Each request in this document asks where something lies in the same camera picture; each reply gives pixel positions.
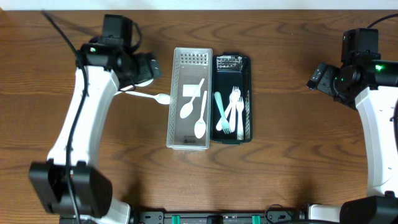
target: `wooden surface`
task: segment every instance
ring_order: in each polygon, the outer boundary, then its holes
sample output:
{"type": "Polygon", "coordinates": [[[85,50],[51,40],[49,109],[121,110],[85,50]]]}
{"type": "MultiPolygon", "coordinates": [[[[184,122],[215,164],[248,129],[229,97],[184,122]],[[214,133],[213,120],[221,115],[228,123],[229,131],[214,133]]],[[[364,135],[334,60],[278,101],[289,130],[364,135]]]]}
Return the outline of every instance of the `wooden surface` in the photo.
{"type": "MultiPolygon", "coordinates": [[[[359,114],[305,86],[320,62],[340,64],[341,37],[385,11],[54,12],[79,48],[101,33],[105,13],[139,23],[141,51],[154,51],[163,77],[140,90],[169,93],[176,47],[251,57],[254,137],[205,152],[166,148],[168,106],[118,95],[100,144],[99,168],[114,196],[168,211],[264,210],[272,203],[339,204],[366,195],[359,114]]],[[[398,60],[397,20],[377,25],[379,51],[398,60]]],[[[45,161],[74,88],[70,49],[39,12],[0,15],[0,223],[57,223],[27,178],[45,161]]]]}

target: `spoon handle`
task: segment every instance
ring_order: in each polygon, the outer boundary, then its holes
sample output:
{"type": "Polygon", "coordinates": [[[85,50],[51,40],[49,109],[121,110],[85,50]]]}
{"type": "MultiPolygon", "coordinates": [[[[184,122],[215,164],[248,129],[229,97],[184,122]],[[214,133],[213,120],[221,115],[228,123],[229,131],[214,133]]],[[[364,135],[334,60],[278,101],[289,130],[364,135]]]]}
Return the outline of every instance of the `spoon handle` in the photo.
{"type": "Polygon", "coordinates": [[[200,119],[203,119],[203,114],[205,112],[205,107],[206,107],[206,98],[207,98],[207,91],[203,93],[203,100],[201,101],[200,119]]]}
{"type": "Polygon", "coordinates": [[[143,96],[143,97],[149,97],[149,98],[155,98],[156,96],[152,96],[146,93],[139,93],[136,91],[125,91],[125,93],[130,94],[130,95],[134,95],[134,96],[143,96]]]}
{"type": "Polygon", "coordinates": [[[195,93],[193,94],[193,97],[192,97],[192,99],[191,99],[191,103],[193,102],[193,100],[195,99],[195,97],[197,97],[197,94],[199,94],[200,88],[201,88],[201,86],[203,85],[203,82],[204,82],[204,81],[205,81],[204,78],[202,78],[202,79],[200,80],[199,86],[198,86],[197,89],[195,90],[195,93]]]}

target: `green strip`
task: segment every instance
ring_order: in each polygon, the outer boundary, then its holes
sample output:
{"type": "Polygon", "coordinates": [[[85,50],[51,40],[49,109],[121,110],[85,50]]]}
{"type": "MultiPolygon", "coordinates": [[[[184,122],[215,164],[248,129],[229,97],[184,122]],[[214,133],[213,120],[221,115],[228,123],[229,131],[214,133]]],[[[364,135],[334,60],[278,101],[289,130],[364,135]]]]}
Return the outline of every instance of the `green strip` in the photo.
{"type": "Polygon", "coordinates": [[[259,215],[253,215],[252,217],[253,224],[261,224],[261,218],[259,215]]]}
{"type": "Polygon", "coordinates": [[[180,224],[180,216],[179,215],[172,216],[172,224],[180,224]]]}

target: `plastic spoon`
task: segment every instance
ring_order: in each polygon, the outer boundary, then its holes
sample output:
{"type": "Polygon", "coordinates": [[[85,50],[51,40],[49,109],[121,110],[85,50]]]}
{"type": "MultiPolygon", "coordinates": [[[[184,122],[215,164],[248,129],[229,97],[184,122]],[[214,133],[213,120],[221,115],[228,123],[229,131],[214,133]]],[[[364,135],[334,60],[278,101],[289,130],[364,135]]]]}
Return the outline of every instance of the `plastic spoon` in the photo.
{"type": "Polygon", "coordinates": [[[189,101],[188,103],[186,103],[185,105],[182,106],[181,111],[180,111],[180,118],[184,119],[191,114],[191,112],[193,110],[193,104],[192,104],[193,100],[195,99],[195,97],[197,97],[197,94],[199,93],[200,88],[204,81],[205,81],[204,78],[202,78],[200,80],[199,86],[198,86],[197,90],[195,91],[195,94],[193,95],[191,101],[189,101]]]}
{"type": "Polygon", "coordinates": [[[152,96],[149,94],[145,93],[139,93],[136,91],[125,91],[125,93],[134,95],[134,96],[143,96],[143,97],[148,97],[148,98],[153,98],[155,99],[158,103],[163,104],[163,105],[169,105],[170,104],[170,96],[165,94],[165,93],[159,93],[158,95],[152,96]]]}
{"type": "Polygon", "coordinates": [[[203,120],[203,114],[205,113],[205,107],[206,107],[206,97],[207,97],[207,91],[203,93],[203,100],[201,102],[201,112],[200,112],[200,118],[199,120],[195,123],[195,136],[197,138],[202,138],[203,135],[206,132],[206,123],[205,120],[203,120]]]}

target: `perforated bin end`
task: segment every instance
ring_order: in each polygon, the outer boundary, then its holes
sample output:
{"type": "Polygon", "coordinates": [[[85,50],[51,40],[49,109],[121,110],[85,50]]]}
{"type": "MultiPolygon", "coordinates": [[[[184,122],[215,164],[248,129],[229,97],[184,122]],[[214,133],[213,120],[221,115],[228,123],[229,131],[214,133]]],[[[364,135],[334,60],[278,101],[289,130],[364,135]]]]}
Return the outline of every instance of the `perforated bin end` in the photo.
{"type": "MultiPolygon", "coordinates": [[[[213,75],[211,92],[221,93],[224,109],[229,105],[229,95],[234,86],[238,87],[241,97],[244,100],[243,109],[243,130],[244,137],[237,140],[237,128],[231,134],[225,134],[216,129],[216,125],[221,118],[220,112],[214,97],[211,97],[211,130],[210,139],[223,144],[242,144],[250,142],[253,137],[252,130],[252,91],[251,91],[251,61],[250,58],[235,52],[224,52],[222,55],[213,57],[213,75]]],[[[236,124],[238,123],[238,114],[236,113],[236,124]]]]}

